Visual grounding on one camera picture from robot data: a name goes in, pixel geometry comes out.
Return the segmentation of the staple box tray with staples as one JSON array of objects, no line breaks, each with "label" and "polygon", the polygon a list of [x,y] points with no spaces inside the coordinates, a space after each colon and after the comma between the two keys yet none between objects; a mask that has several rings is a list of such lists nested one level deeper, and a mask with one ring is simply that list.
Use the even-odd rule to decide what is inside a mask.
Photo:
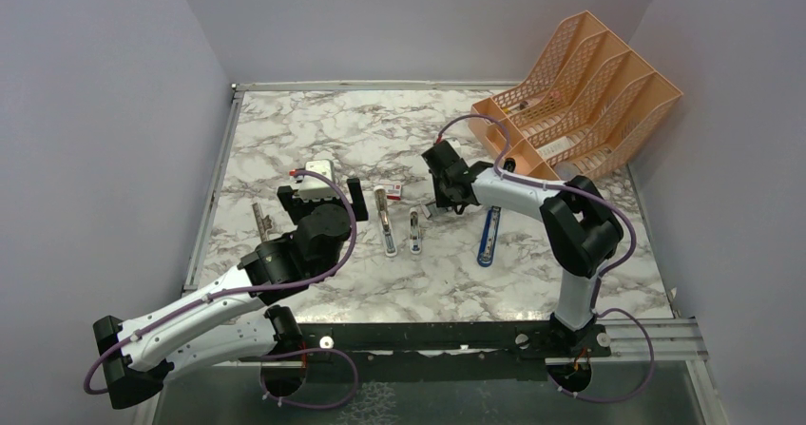
[{"label": "staple box tray with staples", "polygon": [[436,202],[424,203],[421,205],[423,215],[427,220],[431,220],[446,212],[445,208],[439,207]]}]

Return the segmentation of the red white staple box sleeve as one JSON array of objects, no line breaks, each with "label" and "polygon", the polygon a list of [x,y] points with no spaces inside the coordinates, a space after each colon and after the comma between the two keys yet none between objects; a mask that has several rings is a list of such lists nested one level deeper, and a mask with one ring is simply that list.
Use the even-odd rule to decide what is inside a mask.
[{"label": "red white staple box sleeve", "polygon": [[403,186],[401,183],[382,183],[380,186],[384,189],[387,200],[402,200]]}]

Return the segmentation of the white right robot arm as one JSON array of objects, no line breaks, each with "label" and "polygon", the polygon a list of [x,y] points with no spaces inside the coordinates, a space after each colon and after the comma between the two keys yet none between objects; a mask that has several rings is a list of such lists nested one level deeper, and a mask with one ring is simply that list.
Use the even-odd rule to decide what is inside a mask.
[{"label": "white right robot arm", "polygon": [[614,207],[587,177],[546,181],[509,173],[487,162],[468,165],[446,141],[423,154],[435,202],[460,214],[470,205],[497,206],[541,222],[555,260],[563,268],[561,290],[548,330],[550,347],[570,356],[586,342],[594,320],[597,277],[624,237]]}]

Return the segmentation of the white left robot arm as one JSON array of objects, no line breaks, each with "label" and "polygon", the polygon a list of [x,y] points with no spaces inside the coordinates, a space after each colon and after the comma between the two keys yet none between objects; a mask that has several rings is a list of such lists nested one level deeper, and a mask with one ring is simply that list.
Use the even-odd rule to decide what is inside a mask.
[{"label": "white left robot arm", "polygon": [[107,395],[122,410],[192,369],[269,353],[284,359],[301,348],[293,315],[279,302],[343,267],[369,216],[358,178],[342,192],[313,171],[296,177],[299,188],[277,192],[294,231],[261,242],[217,280],[157,311],[93,323],[99,357],[84,379],[87,394]]}]

